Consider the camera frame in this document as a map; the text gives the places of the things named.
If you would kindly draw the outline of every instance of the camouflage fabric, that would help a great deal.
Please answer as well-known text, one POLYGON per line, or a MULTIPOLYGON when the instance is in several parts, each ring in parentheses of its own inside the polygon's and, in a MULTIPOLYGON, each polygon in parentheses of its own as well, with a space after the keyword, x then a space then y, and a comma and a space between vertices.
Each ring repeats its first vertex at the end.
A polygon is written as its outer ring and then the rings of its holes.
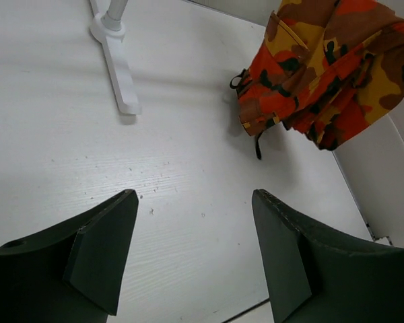
POLYGON ((282 122, 334 150, 404 97, 404 19, 373 0, 283 0, 236 87, 249 135, 282 122))

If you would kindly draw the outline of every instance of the white stand base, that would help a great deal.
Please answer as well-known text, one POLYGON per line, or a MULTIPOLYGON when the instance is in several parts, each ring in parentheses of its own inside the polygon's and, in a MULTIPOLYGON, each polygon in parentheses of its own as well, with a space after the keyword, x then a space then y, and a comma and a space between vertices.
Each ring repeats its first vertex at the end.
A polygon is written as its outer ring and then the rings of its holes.
POLYGON ((91 0, 90 3, 94 13, 90 31, 103 46, 119 110, 123 114, 141 114, 141 106, 136 96, 129 64, 123 50, 124 24, 121 23, 121 29, 118 31, 106 28, 102 22, 103 14, 98 12, 96 0, 91 0))

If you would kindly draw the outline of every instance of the white wood grain surface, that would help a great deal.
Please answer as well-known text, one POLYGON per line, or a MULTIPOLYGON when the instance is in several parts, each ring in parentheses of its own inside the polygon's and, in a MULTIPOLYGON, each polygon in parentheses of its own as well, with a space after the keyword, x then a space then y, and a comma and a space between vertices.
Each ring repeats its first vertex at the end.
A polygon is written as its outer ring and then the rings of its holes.
POLYGON ((262 27, 180 0, 130 1, 134 119, 117 112, 91 18, 83 0, 0 0, 0 245, 134 188, 110 321, 213 323, 267 298, 254 189, 368 238, 332 154, 277 127, 259 161, 242 132, 228 83, 262 27))

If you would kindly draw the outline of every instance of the white wall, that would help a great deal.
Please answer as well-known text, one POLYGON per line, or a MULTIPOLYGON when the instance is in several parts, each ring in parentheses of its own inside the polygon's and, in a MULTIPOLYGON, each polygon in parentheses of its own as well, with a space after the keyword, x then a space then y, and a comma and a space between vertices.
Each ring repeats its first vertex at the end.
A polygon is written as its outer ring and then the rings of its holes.
MULTIPOLYGON (((380 0, 404 17, 404 0, 380 0)), ((335 153, 377 237, 404 246, 404 100, 335 153)))

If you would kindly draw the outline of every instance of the black strap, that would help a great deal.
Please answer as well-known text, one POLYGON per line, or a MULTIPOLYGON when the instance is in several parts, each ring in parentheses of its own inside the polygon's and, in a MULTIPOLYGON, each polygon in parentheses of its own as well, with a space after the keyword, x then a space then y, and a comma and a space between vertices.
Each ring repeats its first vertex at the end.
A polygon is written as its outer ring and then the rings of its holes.
POLYGON ((230 86, 231 89, 237 89, 237 88, 238 88, 238 86, 240 85, 240 83, 238 82, 238 84, 234 85, 234 84, 233 84, 233 81, 234 81, 237 77, 242 78, 242 77, 244 76, 245 71, 246 71, 246 70, 243 69, 240 74, 238 74, 237 76, 235 76, 233 79, 230 80, 229 86, 230 86))
POLYGON ((261 153, 261 147, 259 146, 259 139, 261 138, 261 135, 263 134, 263 131, 259 133, 255 137, 255 147, 256 147, 256 156, 258 160, 262 160, 262 153, 261 153))

